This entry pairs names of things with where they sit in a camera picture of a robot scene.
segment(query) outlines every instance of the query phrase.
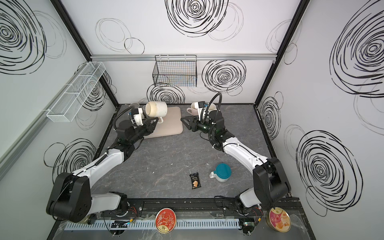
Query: beige placemat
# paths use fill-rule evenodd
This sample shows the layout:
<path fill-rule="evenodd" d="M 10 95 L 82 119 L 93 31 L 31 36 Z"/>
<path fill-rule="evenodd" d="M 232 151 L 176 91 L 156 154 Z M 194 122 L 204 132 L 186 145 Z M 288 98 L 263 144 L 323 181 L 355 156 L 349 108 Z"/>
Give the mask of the beige placemat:
<path fill-rule="evenodd" d="M 181 111 L 179 107 L 169 107 L 164 122 L 156 125 L 155 131 L 144 138 L 163 137 L 176 135 L 183 132 L 183 123 L 180 121 Z"/>

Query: teal lid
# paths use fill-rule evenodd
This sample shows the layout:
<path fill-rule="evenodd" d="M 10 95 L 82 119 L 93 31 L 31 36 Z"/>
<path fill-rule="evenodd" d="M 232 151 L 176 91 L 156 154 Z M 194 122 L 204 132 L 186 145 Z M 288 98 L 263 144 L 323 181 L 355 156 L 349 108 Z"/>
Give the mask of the teal lid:
<path fill-rule="evenodd" d="M 220 163 L 216 167 L 216 171 L 214 171 L 215 174 L 221 179 L 227 179 L 231 176 L 231 168 L 226 165 L 225 163 Z"/>

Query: round tin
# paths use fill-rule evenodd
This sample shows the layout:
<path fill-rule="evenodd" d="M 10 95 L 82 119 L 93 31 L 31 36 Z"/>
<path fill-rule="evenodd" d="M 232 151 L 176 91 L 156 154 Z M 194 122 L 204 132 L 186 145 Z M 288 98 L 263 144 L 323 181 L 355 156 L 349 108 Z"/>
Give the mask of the round tin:
<path fill-rule="evenodd" d="M 156 229 L 161 233 L 169 233 L 176 226 L 176 214 L 172 209 L 161 209 L 155 219 Z"/>
<path fill-rule="evenodd" d="M 266 222 L 278 232 L 288 232 L 291 229 L 291 219 L 288 213 L 279 207 L 269 210 Z"/>

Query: wire basket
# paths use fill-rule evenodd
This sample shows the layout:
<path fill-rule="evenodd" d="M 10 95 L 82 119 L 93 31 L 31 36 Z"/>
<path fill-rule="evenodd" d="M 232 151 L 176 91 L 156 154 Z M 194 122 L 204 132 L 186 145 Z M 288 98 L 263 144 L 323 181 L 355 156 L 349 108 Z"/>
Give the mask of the wire basket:
<path fill-rule="evenodd" d="M 93 88 L 97 87 L 104 72 L 105 66 L 102 62 L 88 62 L 81 71 L 76 73 L 74 80 L 49 109 L 47 117 L 53 122 L 71 122 Z"/>
<path fill-rule="evenodd" d="M 156 55 L 152 78 L 155 86 L 161 83 L 178 87 L 196 87 L 196 55 Z"/>

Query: black wire basket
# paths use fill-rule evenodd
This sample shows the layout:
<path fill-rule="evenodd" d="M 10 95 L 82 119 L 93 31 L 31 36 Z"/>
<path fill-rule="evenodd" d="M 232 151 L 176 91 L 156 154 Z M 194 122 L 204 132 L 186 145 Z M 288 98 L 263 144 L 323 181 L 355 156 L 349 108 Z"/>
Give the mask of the black wire basket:
<path fill-rule="evenodd" d="M 164 83 L 178 87 L 196 87 L 196 55 L 156 55 L 152 78 L 155 86 Z"/>

